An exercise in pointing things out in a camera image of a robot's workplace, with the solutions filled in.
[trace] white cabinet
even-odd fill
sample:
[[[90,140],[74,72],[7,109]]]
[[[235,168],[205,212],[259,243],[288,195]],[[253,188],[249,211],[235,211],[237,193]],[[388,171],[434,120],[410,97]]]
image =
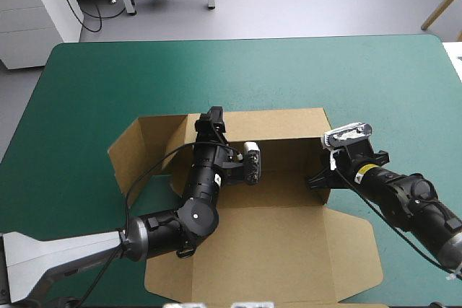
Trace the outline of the white cabinet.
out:
[[[76,0],[69,0],[83,20]],[[0,60],[8,69],[43,66],[59,43],[76,43],[82,25],[66,0],[0,0]]]

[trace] wooden chair leg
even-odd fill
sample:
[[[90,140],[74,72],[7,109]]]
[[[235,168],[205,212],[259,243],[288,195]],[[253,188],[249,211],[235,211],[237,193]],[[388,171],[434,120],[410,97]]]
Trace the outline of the wooden chair leg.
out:
[[[421,26],[422,30],[427,30],[430,25],[448,8],[449,5],[455,0],[443,0],[443,2],[436,8],[436,10],[427,18]]]

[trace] white label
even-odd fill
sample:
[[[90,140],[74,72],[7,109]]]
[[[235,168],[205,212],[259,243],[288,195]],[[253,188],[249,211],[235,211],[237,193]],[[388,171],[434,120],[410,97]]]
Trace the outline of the white label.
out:
[[[364,177],[364,175],[362,173],[357,173],[356,176],[354,176],[354,181],[358,184],[361,184],[361,181],[362,181],[362,178]]]
[[[222,187],[222,178],[217,173],[215,174],[215,183],[218,184],[220,188]]]

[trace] cardboard box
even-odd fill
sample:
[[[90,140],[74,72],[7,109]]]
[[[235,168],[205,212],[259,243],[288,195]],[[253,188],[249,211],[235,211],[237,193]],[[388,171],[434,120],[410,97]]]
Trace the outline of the cardboard box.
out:
[[[136,119],[109,149],[121,190],[171,149],[194,142],[198,118]],[[304,177],[321,168],[319,138],[330,130],[323,109],[225,112],[225,124],[232,146],[260,146],[261,182],[224,186],[215,233],[192,258],[169,253],[149,259],[146,289],[211,307],[272,301],[298,308],[336,306],[378,285],[383,274],[369,222],[323,206],[328,190],[305,187]],[[185,149],[153,174],[172,174],[172,188],[181,193],[191,158],[191,148]]]

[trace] black cylinder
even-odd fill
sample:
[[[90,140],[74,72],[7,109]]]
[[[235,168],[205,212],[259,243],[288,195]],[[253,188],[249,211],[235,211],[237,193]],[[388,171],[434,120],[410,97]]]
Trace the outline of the black cylinder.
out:
[[[460,263],[461,252],[441,259],[441,249],[462,232],[462,221],[438,200],[433,184],[420,174],[397,175],[382,167],[368,170],[357,185],[395,227],[410,231],[445,267]]]
[[[182,230],[174,211],[145,214],[139,218],[147,231],[148,258],[181,248]]]
[[[226,162],[229,151],[219,146],[196,145],[193,166],[183,191],[183,202],[189,198],[201,198],[217,205],[218,192],[224,178],[214,162]]]

